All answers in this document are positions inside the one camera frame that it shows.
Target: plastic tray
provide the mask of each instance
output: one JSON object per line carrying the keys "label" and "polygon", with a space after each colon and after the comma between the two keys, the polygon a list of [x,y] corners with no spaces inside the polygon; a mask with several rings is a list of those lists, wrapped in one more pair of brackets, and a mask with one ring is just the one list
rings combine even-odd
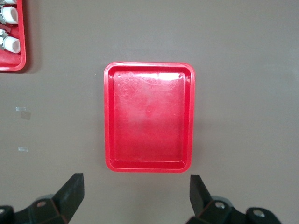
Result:
{"label": "plastic tray", "polygon": [[192,66],[113,62],[104,77],[107,166],[121,172],[186,171],[192,160]]}
{"label": "plastic tray", "polygon": [[24,35],[24,19],[23,19],[23,1],[18,0],[16,5],[18,11],[19,24],[0,24],[1,29],[8,31],[10,36],[20,40],[21,51],[15,54],[9,51],[0,50],[0,71],[19,71],[26,64],[25,35]]}

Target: red tray with white objects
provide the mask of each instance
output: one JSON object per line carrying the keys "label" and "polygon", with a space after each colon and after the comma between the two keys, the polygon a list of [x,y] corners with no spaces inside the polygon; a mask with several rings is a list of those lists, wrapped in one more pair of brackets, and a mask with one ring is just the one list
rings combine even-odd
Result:
{"label": "red tray with white objects", "polygon": [[0,71],[19,71],[26,64],[23,1],[0,0],[0,4]]}
{"label": "red tray with white objects", "polygon": [[187,63],[113,62],[104,71],[106,164],[181,173],[192,161],[195,71]]}

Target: gray background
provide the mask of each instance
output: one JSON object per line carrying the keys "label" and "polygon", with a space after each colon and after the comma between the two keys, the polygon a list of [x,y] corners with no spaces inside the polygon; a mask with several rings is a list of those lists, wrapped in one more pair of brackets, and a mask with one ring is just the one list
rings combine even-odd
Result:
{"label": "gray background", "polygon": [[[189,175],[241,212],[299,222],[297,0],[28,0],[28,67],[0,74],[0,204],[23,209],[75,172],[72,224],[183,224]],[[188,62],[197,72],[194,147],[183,174],[105,165],[103,70]],[[25,106],[30,120],[15,107]],[[18,147],[28,147],[19,152]]]}

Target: white cap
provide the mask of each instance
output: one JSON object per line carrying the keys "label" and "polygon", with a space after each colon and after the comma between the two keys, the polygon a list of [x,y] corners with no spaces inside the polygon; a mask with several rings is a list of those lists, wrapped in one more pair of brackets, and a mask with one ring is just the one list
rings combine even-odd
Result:
{"label": "white cap", "polygon": [[4,0],[6,4],[15,5],[17,4],[17,0]]}
{"label": "white cap", "polygon": [[4,38],[3,47],[5,50],[18,54],[21,51],[20,40],[12,36]]}
{"label": "white cap", "polygon": [[4,20],[10,24],[18,24],[18,11],[14,7],[3,7],[1,14]]}

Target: screw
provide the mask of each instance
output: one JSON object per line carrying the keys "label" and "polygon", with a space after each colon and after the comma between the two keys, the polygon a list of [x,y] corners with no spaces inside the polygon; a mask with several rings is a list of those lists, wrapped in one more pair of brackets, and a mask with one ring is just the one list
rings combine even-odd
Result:
{"label": "screw", "polygon": [[259,210],[259,209],[255,209],[255,210],[253,210],[253,214],[255,214],[256,216],[258,216],[258,217],[261,217],[261,218],[264,218],[266,215],[265,215],[265,213],[263,213],[261,210]]}
{"label": "screw", "polygon": [[224,204],[222,202],[216,202],[215,203],[215,206],[218,208],[218,209],[223,209],[225,208]]}
{"label": "screw", "polygon": [[39,208],[39,207],[43,207],[45,204],[46,204],[46,202],[42,201],[42,202],[37,203],[36,206]]}

